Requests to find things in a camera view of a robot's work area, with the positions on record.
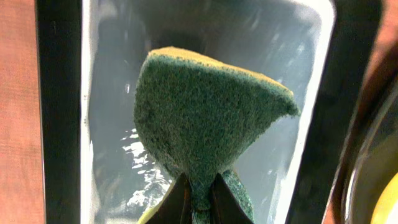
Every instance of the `cleaning pad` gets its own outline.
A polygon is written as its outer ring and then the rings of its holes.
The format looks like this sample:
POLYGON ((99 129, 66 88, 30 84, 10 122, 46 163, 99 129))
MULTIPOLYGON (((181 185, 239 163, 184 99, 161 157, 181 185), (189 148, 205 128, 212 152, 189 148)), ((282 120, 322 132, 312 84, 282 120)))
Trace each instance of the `cleaning pad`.
POLYGON ((298 112, 293 93, 263 74, 166 47, 151 51, 141 68, 134 122, 154 159, 173 178, 187 175, 201 212, 210 209, 216 174, 230 170, 273 121, 298 112))

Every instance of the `scouring pad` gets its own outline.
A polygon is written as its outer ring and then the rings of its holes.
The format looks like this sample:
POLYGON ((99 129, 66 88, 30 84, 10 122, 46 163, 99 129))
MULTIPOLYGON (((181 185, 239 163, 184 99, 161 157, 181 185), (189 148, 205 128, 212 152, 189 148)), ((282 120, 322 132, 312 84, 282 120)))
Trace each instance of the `scouring pad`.
POLYGON ((298 112, 293 93, 263 74, 166 47, 151 51, 141 68, 134 122, 170 175, 187 175, 194 214, 210 209, 209 189, 220 173, 252 218, 246 191, 225 171, 273 121, 298 112))

